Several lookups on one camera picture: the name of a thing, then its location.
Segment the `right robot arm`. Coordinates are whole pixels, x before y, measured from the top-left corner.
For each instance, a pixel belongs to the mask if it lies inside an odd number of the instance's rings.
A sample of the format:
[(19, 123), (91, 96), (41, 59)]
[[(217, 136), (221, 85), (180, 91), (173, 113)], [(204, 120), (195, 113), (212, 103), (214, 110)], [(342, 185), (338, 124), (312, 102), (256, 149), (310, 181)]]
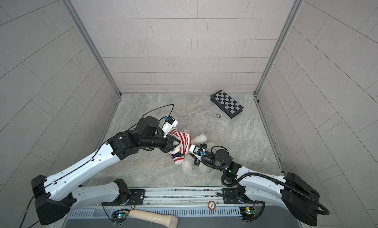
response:
[(253, 171), (235, 163), (222, 146), (211, 152), (206, 150), (205, 144), (191, 145), (189, 153), (203, 165), (221, 171), (222, 185), (235, 188), (236, 199), (241, 203), (279, 206), (312, 227), (317, 226), (319, 215), (330, 214), (320, 203), (319, 192), (294, 173), (278, 176)]

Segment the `red white striped sweater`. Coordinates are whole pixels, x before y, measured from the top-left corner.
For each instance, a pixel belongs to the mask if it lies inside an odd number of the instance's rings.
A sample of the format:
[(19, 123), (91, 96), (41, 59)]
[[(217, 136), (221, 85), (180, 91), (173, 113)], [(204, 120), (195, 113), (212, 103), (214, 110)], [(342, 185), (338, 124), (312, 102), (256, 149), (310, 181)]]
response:
[(191, 135), (188, 131), (181, 132), (175, 128), (173, 128), (169, 134), (180, 141), (180, 143), (175, 145), (173, 150), (168, 153), (175, 165), (180, 165), (184, 163), (185, 156), (189, 153), (192, 140)]

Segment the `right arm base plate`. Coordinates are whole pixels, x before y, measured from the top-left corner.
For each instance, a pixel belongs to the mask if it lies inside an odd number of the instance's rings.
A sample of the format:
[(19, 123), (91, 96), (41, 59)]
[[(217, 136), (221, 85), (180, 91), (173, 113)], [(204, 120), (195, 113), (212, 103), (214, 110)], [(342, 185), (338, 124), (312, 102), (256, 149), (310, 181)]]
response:
[(217, 196), (222, 197), (224, 204), (263, 204), (261, 201), (249, 199), (236, 188), (222, 188), (222, 192), (217, 193)]

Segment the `white teddy bear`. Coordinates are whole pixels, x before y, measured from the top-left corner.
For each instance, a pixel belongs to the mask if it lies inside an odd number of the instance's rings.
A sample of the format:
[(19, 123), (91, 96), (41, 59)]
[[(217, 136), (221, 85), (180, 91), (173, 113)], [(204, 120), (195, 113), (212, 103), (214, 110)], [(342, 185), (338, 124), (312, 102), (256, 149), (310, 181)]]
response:
[(173, 150), (168, 153), (174, 164), (180, 166), (186, 175), (197, 178), (205, 175), (209, 170), (204, 165), (195, 164), (201, 162), (190, 149), (206, 143), (207, 137), (202, 134), (192, 138), (188, 131), (181, 132), (176, 129), (171, 130), (169, 135), (179, 141), (174, 143)]

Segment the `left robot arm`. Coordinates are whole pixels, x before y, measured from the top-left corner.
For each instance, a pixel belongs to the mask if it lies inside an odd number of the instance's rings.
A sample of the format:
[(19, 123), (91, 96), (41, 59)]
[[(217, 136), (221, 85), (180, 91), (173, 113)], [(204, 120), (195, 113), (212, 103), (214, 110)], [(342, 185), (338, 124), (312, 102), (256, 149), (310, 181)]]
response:
[(41, 225), (46, 226), (64, 218), (71, 210), (91, 204), (122, 205), (131, 201), (131, 193), (122, 179), (102, 186), (81, 187), (81, 183), (98, 172), (116, 164), (140, 149), (155, 148), (164, 153), (174, 149), (177, 141), (169, 136), (178, 124), (171, 116), (165, 117), (162, 127), (159, 120), (147, 116), (139, 120), (133, 130), (117, 133), (99, 149), (81, 161), (49, 177), (39, 175), (32, 179), (35, 210)]

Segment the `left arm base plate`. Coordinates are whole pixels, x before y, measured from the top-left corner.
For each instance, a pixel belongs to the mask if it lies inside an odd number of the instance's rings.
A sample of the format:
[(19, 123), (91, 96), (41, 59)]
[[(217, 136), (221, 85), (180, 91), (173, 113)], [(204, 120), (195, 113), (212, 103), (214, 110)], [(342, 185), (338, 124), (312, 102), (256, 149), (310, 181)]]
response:
[(143, 204), (146, 190), (144, 189), (131, 189), (129, 194), (121, 193), (112, 202), (103, 202), (104, 206), (140, 206)]

